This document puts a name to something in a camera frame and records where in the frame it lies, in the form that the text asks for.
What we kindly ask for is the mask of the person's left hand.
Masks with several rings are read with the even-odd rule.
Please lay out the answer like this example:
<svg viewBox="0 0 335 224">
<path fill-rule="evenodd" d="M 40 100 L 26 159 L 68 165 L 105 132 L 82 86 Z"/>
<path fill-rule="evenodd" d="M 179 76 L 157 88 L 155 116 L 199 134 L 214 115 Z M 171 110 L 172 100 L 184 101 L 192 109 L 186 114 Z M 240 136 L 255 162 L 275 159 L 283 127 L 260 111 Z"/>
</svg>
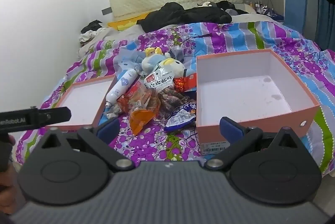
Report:
<svg viewBox="0 0 335 224">
<path fill-rule="evenodd" d="M 17 188 L 15 186 L 16 170 L 11 160 L 7 163 L 7 170 L 1 172 L 0 208 L 1 212 L 11 215 L 17 209 Z"/>
</svg>

